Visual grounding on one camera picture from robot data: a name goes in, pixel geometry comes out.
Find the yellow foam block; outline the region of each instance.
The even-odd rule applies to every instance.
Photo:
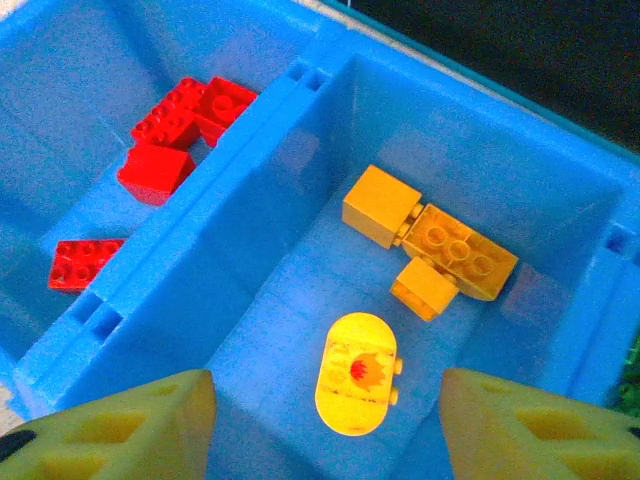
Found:
[[[0,478],[201,480],[214,420],[211,373],[183,372],[15,428]]]
[[[351,313],[333,324],[322,357],[316,408],[337,433],[359,436],[375,430],[389,404],[398,401],[393,374],[402,372],[391,328],[375,315]]]
[[[465,295],[495,300],[518,257],[451,215],[428,204],[402,240],[411,256],[430,258],[458,279]]]
[[[400,245],[422,205],[422,195],[370,165],[342,204],[342,221],[384,248]]]
[[[414,257],[398,275],[391,293],[425,322],[440,315],[458,294],[455,279],[443,276],[428,259]]]
[[[456,480],[638,480],[640,419],[449,369],[440,419]]]

